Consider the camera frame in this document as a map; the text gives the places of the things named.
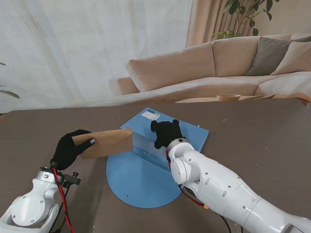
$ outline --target gray cushion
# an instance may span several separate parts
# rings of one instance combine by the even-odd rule
[[[252,67],[245,76],[270,75],[281,63],[290,43],[293,41],[309,42],[311,41],[311,36],[296,40],[276,40],[261,36]]]

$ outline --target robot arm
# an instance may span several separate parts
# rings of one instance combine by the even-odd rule
[[[86,133],[90,132],[77,130],[60,139],[54,157],[51,159],[50,168],[42,167],[33,179],[33,189],[16,198],[0,218],[0,233],[51,232],[60,211],[56,201],[59,188],[61,188],[58,185],[68,189],[72,184],[78,185],[81,181],[77,178],[79,175],[77,172],[70,176],[63,174],[60,170],[69,167],[79,154],[95,143],[95,139],[90,139],[78,146],[74,144],[73,136]]]
[[[58,215],[55,203],[58,187],[54,176],[45,171],[38,172],[33,179],[33,189],[18,197],[0,218],[2,233],[48,233]],[[45,221],[40,228],[26,228]]]
[[[251,233],[310,233],[311,221],[290,215],[257,195],[235,172],[194,150],[185,138],[171,138],[170,127],[153,123],[157,146],[167,146],[174,180],[184,185],[212,211],[235,221]]]

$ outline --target sticker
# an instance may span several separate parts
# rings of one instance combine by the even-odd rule
[[[156,113],[156,112],[151,111],[151,110],[147,110],[146,112],[144,112],[141,115],[150,119],[150,120],[157,120],[160,117],[159,113]]]

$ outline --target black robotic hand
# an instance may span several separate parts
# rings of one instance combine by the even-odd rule
[[[76,160],[77,156],[91,147],[95,143],[95,139],[89,139],[84,143],[76,146],[71,137],[90,133],[87,130],[76,130],[63,136],[56,147],[55,154],[51,162],[55,162],[54,167],[57,170],[64,170],[69,167]]]
[[[174,119],[173,122],[163,121],[151,122],[151,131],[156,133],[155,148],[160,149],[162,146],[167,147],[172,141],[179,138],[185,138],[181,134],[179,121]]]

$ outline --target dark brown table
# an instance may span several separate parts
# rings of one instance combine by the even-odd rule
[[[203,154],[235,171],[275,206],[311,218],[311,114],[294,99],[10,112],[0,124],[0,215],[31,190],[32,178],[48,166],[61,136],[76,129],[117,129],[145,107],[209,129]],[[184,196],[155,209],[123,203],[107,184],[105,165],[105,158],[78,158],[66,170],[82,179],[68,195],[77,233],[227,232],[219,216]],[[66,226],[63,232],[69,232]]]

